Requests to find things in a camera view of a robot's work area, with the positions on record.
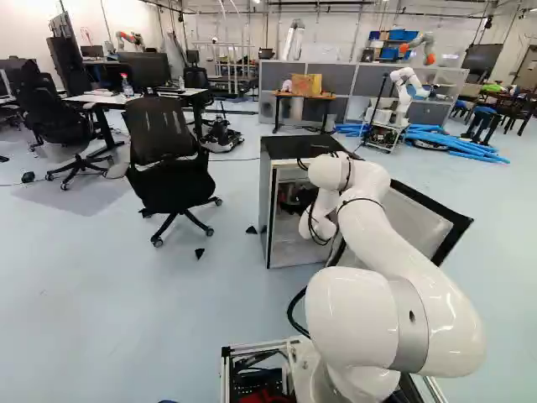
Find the electronic equipment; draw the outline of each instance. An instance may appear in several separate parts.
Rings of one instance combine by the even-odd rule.
[[[259,48],[259,59],[269,60],[274,57],[274,50],[272,48]]]
[[[117,52],[120,63],[130,66],[133,76],[131,82],[135,89],[163,86],[171,81],[168,56],[165,53]]]
[[[81,46],[83,57],[104,57],[104,49],[99,44],[93,46]]]
[[[76,43],[69,14],[62,13],[49,22],[49,28],[54,35],[47,38],[50,57],[67,95],[73,97],[91,90],[91,83],[82,64],[81,52]]]
[[[188,61],[192,65],[197,65],[200,62],[200,51],[199,50],[187,50],[186,61]]]
[[[73,34],[73,26],[70,23],[69,14],[67,12],[52,18],[49,21],[49,28],[56,38],[71,38],[76,42],[75,35]]]
[[[54,37],[47,38],[47,45],[68,96],[82,95],[84,91],[90,91],[91,83],[76,42],[64,37]]]
[[[477,84],[486,80],[493,72],[502,48],[502,44],[471,45],[462,62],[462,68],[470,70],[467,82]]]

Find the chair armrest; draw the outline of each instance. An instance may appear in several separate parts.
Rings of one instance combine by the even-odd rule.
[[[82,109],[84,109],[85,111],[89,111],[90,109],[93,109],[93,107],[95,106],[96,106],[95,102],[88,102],[82,105]]]

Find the computer monitor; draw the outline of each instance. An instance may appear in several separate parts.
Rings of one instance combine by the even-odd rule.
[[[502,44],[471,45],[462,62],[462,68],[470,70],[467,82],[477,83],[486,80],[493,72],[502,48]]]
[[[130,66],[131,82],[136,90],[163,86],[171,81],[168,56],[165,53],[118,52],[118,60]]]
[[[104,49],[99,44],[93,46],[81,46],[83,57],[104,57]]]

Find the blue bin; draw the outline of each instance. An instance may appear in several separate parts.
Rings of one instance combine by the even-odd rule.
[[[380,52],[381,59],[396,59],[399,56],[398,48],[383,48]]]
[[[419,31],[404,31],[403,40],[411,41],[420,34]]]
[[[369,40],[379,40],[380,39],[380,31],[371,31],[369,33]]]
[[[389,38],[391,40],[404,40],[404,29],[392,29],[389,31]]]

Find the chair base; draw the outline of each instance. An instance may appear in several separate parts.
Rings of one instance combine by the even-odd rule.
[[[221,206],[223,203],[223,200],[220,197],[210,197],[207,199],[204,203],[198,205],[198,206],[204,206],[205,204],[209,203],[215,203],[217,206]],[[149,210],[148,208],[143,208],[139,211],[142,213],[143,218],[148,218],[156,214],[157,212],[153,212]],[[205,234],[207,237],[212,237],[214,235],[215,230],[208,225],[204,224],[200,220],[196,218],[194,214],[190,212],[190,210],[186,209],[183,212],[172,212],[170,215],[167,216],[167,218],[164,220],[163,224],[160,226],[159,230],[154,233],[154,235],[151,237],[150,241],[153,244],[155,248],[160,248],[162,245],[164,245],[164,240],[160,237],[166,229],[171,225],[171,223],[177,218],[179,215],[185,215],[189,220],[191,220],[197,227],[201,228],[203,231],[205,231]]]
[[[103,176],[106,176],[108,172],[108,168],[102,168],[101,166],[94,165],[96,162],[102,162],[102,161],[112,161],[113,157],[111,155],[108,155],[106,157],[101,158],[82,158],[78,154],[75,155],[75,160],[67,165],[64,165],[56,170],[48,170],[47,174],[45,175],[45,179],[47,181],[53,181],[54,180],[54,174],[59,174],[60,172],[66,172],[70,170],[69,175],[61,182],[60,189],[62,191],[69,190],[69,182],[72,181],[72,179],[79,173],[79,171],[86,171],[86,170],[96,170],[98,172],[101,172]]]

